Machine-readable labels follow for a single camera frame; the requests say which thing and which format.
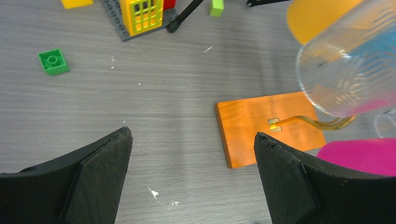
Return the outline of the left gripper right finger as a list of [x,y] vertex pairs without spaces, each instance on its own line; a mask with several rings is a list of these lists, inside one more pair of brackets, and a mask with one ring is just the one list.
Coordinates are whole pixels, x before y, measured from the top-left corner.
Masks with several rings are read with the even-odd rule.
[[395,223],[394,177],[332,164],[265,133],[254,151],[272,223]]

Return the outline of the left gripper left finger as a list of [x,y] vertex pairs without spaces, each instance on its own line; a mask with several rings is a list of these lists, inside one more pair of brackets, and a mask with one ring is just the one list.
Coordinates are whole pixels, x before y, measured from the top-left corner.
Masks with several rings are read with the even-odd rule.
[[123,127],[85,147],[0,175],[3,224],[113,224],[132,151]]

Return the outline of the gold wine glass rack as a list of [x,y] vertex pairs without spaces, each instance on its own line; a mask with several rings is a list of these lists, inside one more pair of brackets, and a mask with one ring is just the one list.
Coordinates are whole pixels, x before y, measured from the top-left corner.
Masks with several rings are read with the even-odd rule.
[[256,163],[258,132],[300,151],[325,145],[324,131],[346,127],[355,116],[319,121],[314,106],[301,92],[218,102],[214,110],[228,168]]

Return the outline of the pink plastic goblet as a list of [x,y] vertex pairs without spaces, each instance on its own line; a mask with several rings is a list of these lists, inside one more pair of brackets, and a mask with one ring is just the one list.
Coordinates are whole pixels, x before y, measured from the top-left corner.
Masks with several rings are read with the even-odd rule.
[[395,138],[332,141],[319,150],[317,157],[352,170],[396,175]]

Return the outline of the tall clear flute glass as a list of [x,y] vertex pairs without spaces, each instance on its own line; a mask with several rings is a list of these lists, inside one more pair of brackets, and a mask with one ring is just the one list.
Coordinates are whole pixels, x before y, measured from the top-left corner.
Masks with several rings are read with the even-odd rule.
[[396,109],[377,115],[374,119],[374,128],[380,138],[395,138]]

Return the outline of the clear stemless wine glass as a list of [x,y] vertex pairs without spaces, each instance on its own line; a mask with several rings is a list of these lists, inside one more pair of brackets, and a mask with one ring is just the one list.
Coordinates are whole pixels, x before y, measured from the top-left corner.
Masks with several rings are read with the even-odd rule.
[[296,58],[299,86],[320,111],[349,117],[396,104],[396,61],[350,56],[396,28],[393,0],[364,0],[305,44]]

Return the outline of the blue plastic goblet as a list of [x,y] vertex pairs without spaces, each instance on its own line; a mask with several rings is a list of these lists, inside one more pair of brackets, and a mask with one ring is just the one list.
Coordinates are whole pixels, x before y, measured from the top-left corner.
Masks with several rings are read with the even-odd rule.
[[379,57],[380,59],[396,60],[396,28],[376,35],[363,44],[355,47],[349,53],[363,59]]

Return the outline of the orange plastic goblet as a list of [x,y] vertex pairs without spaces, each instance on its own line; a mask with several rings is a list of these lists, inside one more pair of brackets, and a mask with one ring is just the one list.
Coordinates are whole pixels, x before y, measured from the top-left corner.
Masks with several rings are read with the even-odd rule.
[[289,31],[304,45],[360,2],[361,0],[293,0],[286,13]]

